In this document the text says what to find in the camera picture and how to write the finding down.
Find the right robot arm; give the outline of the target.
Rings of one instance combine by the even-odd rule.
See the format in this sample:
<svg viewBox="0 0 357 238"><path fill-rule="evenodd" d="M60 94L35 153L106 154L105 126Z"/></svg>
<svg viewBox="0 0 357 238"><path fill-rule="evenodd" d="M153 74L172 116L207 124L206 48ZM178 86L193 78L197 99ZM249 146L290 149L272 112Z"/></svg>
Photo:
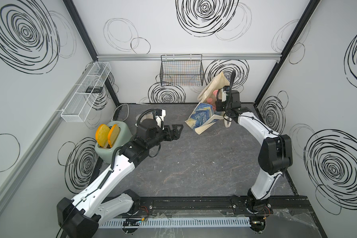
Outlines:
<svg viewBox="0 0 357 238"><path fill-rule="evenodd" d="M242 107L237 91L229 86L224 86L213 94L216 97L216 111L224 113L225 123L236 122L261 145L258 156L260 172L254 185L249 189L246 200L249 212L259 213L268 206L271 191L277 180L284 176L293 164L291 138L270 129L248 108Z"/></svg>

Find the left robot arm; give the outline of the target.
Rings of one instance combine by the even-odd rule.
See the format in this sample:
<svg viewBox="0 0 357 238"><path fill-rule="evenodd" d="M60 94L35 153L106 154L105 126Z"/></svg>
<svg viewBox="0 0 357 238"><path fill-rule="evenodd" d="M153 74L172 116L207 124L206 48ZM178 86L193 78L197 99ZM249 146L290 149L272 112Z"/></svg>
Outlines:
<svg viewBox="0 0 357 238"><path fill-rule="evenodd" d="M57 204L58 238L91 238L111 219L139 210L140 197L128 189L106 201L109 193L164 141L180 138L183 125L165 125L160 118L137 121L136 134L112 154L111 164L82 192Z"/></svg>

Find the canvas bag with starry print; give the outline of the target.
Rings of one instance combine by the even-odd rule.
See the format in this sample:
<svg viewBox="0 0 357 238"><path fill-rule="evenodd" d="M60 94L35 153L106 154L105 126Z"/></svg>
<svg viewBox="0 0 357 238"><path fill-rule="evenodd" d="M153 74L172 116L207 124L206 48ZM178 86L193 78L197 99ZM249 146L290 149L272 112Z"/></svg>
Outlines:
<svg viewBox="0 0 357 238"><path fill-rule="evenodd" d="M192 111L185 123L198 135L205 132L219 120L223 120L224 113L215 111L215 97L213 91L229 86L230 82L224 72L217 74L210 83L200 92L197 99L199 103Z"/></svg>

